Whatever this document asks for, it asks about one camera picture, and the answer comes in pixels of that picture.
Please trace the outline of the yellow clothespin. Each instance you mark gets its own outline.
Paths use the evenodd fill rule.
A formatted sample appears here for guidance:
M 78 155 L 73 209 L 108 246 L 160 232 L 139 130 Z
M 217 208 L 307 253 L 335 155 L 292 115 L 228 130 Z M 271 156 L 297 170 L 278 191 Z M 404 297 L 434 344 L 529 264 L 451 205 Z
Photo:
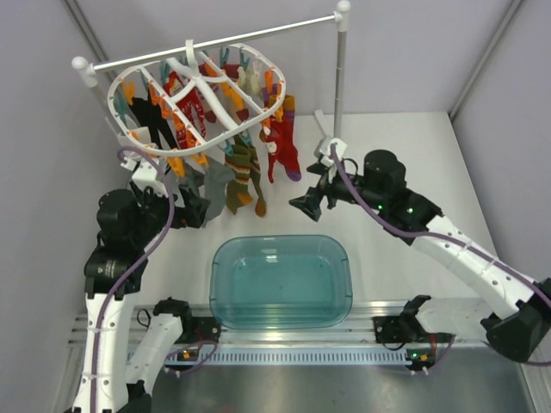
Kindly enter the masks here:
M 167 163 L 175 176 L 178 178 L 184 178 L 186 176 L 185 162 L 180 157 L 168 157 Z

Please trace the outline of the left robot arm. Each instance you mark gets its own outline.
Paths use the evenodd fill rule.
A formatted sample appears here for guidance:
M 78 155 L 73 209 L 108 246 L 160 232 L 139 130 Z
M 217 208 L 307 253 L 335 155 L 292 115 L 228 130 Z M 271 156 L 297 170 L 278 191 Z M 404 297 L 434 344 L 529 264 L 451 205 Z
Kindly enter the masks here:
M 149 412 L 161 371 L 193 372 L 218 349 L 186 301 L 167 298 L 153 308 L 136 349 L 129 348 L 134 308 L 149 253 L 169 230 L 175 211 L 152 188 L 135 185 L 98 202 L 100 231 L 84 266 L 87 336 L 71 412 Z

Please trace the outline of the grey sock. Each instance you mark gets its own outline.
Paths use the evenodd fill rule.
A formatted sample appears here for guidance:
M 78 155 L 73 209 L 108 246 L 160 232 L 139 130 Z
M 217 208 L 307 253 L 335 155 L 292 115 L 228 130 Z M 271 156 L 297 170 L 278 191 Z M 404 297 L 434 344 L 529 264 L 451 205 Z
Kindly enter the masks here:
M 235 174 L 231 168 L 212 157 L 207 157 L 207 161 L 208 167 L 204 175 L 203 185 L 205 198 L 209 201 L 209 206 L 203 225 L 222 213 L 226 206 L 226 186 L 235 179 Z
M 184 165 L 184 172 L 185 176 L 178 179 L 178 188 L 200 197 L 200 188 L 204 185 L 205 174 L 187 164 Z

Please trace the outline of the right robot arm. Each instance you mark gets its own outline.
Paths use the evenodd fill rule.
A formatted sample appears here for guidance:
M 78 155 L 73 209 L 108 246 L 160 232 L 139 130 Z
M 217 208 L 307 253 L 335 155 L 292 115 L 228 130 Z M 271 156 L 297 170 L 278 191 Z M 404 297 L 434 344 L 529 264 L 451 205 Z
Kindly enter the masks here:
M 406 167 L 390 151 L 374 150 L 363 172 L 350 174 L 336 147 L 330 160 L 309 172 L 315 186 L 289 204 L 317 221 L 321 203 L 360 206 L 386 232 L 443 265 L 476 296 L 437 299 L 418 295 L 397 317 L 398 341 L 424 342 L 432 335 L 481 341 L 510 361 L 533 365 L 532 354 L 550 331 L 550 280 L 534 280 L 484 250 L 442 209 L 406 186 Z

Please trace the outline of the white oval sock hanger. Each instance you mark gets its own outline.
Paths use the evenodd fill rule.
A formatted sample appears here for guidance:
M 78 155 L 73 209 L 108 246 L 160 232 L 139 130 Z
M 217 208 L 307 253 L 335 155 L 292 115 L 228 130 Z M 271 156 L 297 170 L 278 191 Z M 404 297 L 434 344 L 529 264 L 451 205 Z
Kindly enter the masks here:
M 231 43 L 214 57 L 188 41 L 168 58 L 130 65 L 111 83 L 107 107 L 121 143 L 154 157 L 202 157 L 259 125 L 282 120 L 287 81 L 257 49 Z

